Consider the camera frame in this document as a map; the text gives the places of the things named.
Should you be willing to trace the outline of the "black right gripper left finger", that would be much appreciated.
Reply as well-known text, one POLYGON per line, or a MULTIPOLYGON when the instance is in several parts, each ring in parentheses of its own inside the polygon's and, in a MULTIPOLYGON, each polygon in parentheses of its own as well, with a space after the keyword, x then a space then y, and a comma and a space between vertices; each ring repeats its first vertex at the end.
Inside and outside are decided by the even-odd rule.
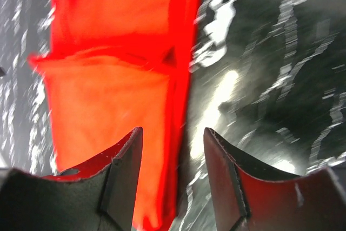
POLYGON ((1 170, 1 230, 130 230, 143 130, 59 175, 1 170))

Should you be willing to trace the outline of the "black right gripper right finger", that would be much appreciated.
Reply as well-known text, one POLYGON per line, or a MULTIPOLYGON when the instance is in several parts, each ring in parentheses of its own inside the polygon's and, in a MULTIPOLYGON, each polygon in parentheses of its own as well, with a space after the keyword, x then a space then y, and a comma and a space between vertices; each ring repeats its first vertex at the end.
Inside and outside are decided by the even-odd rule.
POLYGON ((204 131, 218 230, 345 230, 345 163, 298 176, 204 131))

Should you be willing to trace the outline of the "red t-shirt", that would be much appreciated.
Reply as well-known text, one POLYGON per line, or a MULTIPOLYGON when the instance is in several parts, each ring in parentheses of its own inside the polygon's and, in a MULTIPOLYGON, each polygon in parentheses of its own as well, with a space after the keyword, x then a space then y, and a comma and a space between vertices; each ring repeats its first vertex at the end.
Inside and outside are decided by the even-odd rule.
POLYGON ((52 0, 43 75, 60 171, 143 128, 134 209, 140 230, 168 230, 199 0, 52 0))

